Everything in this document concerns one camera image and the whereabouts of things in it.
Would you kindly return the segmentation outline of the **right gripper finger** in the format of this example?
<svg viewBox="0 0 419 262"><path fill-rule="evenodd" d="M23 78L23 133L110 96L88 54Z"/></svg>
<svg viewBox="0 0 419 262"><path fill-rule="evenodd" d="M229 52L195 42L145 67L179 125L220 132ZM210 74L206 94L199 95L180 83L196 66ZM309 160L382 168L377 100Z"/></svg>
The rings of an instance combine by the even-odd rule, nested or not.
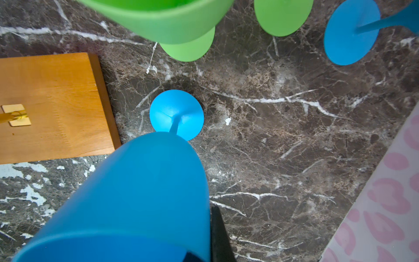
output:
<svg viewBox="0 0 419 262"><path fill-rule="evenodd" d="M218 206L211 206L211 261L236 262Z"/></svg>

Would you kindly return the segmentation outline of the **blue wine glass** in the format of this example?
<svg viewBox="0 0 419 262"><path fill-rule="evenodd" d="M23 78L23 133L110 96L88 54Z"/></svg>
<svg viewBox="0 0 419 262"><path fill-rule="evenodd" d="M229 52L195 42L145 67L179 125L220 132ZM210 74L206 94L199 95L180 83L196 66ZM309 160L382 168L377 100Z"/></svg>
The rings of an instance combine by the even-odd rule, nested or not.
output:
<svg viewBox="0 0 419 262"><path fill-rule="evenodd" d="M14 261L210 261L208 184L189 143L203 128L203 109L168 90L149 116L154 132L109 155Z"/></svg>
<svg viewBox="0 0 419 262"><path fill-rule="evenodd" d="M419 33L419 2L412 1L395 15L382 19L375 1L349 0L332 14L325 30L324 48L331 62L339 66L362 59L373 47L379 30L403 26Z"/></svg>

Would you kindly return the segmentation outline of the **green wine glass front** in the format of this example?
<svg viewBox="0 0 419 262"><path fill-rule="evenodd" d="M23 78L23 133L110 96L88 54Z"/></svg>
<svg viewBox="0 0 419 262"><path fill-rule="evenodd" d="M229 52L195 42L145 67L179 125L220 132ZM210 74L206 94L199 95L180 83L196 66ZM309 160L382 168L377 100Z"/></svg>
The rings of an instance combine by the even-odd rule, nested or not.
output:
<svg viewBox="0 0 419 262"><path fill-rule="evenodd" d="M216 25L232 1L89 1L83 4L134 32L157 42L172 58L192 62L210 49Z"/></svg>

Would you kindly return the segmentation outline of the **green wine glass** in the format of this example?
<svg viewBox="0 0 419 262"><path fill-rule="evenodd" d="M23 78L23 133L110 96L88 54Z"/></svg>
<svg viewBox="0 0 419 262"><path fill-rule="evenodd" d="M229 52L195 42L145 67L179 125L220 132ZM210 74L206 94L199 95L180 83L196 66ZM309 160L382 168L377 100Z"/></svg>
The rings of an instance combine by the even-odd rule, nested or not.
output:
<svg viewBox="0 0 419 262"><path fill-rule="evenodd" d="M210 49L216 25L232 1L89 1L83 4L134 32L157 42L172 58L192 62Z"/></svg>
<svg viewBox="0 0 419 262"><path fill-rule="evenodd" d="M307 20L313 0L255 0L255 15L261 28L275 37L296 32Z"/></svg>

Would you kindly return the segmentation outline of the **blue wine glass front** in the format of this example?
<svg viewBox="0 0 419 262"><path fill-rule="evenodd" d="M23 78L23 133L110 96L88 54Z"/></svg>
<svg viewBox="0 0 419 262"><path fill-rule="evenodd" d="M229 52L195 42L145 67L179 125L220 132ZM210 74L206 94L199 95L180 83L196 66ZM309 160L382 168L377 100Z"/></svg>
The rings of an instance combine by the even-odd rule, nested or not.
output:
<svg viewBox="0 0 419 262"><path fill-rule="evenodd" d="M331 62L339 66L362 59L373 47L379 30L403 26L419 33L419 2L412 1L395 15L382 19L375 1L349 0L332 14L325 30L324 48Z"/></svg>

